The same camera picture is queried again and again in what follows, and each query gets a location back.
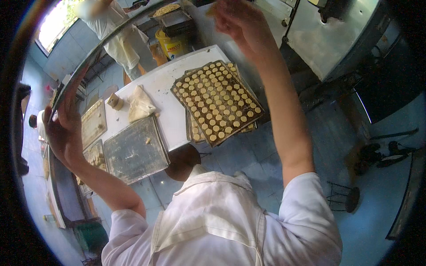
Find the window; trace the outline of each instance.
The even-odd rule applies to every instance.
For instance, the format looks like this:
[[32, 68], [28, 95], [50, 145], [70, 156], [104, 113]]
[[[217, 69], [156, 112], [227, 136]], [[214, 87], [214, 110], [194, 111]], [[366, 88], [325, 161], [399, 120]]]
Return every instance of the window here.
[[35, 42], [46, 56], [49, 55], [53, 46], [77, 20], [74, 14], [74, 7], [81, 1], [83, 0], [61, 0], [44, 18]]

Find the white apron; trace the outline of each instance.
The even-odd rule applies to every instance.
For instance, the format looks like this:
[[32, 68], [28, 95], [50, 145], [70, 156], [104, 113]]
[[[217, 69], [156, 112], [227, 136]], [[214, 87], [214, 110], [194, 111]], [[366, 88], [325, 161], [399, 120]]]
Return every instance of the white apron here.
[[190, 176], [158, 215], [149, 265], [154, 264], [155, 253], [208, 233], [254, 249], [256, 266], [263, 266], [265, 225], [264, 210], [246, 176], [219, 172]]

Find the tray of cookies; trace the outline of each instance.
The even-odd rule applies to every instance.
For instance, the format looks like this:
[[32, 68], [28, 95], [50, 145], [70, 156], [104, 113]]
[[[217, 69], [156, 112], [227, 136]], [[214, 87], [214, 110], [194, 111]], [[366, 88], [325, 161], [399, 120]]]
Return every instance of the tray of cookies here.
[[265, 113], [241, 80], [231, 74], [231, 68], [221, 60], [211, 62], [177, 79], [171, 88], [212, 147]]

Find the stool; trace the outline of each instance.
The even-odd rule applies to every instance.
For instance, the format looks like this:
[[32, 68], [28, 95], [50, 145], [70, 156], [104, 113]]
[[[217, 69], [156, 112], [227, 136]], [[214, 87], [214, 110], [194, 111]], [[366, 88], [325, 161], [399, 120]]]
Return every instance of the stool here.
[[[327, 197], [327, 200], [329, 202], [330, 209], [335, 212], [349, 212], [352, 213], [356, 207], [358, 206], [358, 202], [360, 200], [360, 188], [359, 187], [353, 187], [349, 188], [347, 186], [338, 185], [336, 183], [327, 182], [331, 185], [331, 195]], [[344, 192], [335, 192], [333, 190], [333, 186], [338, 186], [342, 188], [341, 190], [349, 191], [347, 194]], [[336, 200], [337, 197], [345, 197], [345, 202]], [[338, 203], [338, 204], [344, 204], [345, 209], [332, 209], [331, 203]]]

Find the stack of baking trays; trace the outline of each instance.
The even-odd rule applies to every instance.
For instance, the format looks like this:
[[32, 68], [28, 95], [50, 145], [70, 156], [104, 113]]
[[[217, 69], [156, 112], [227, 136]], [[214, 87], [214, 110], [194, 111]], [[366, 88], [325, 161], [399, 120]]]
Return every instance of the stack of baking trays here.
[[172, 93], [186, 108], [188, 140], [211, 147], [257, 128], [265, 111], [247, 90], [235, 63], [221, 60], [185, 71]]

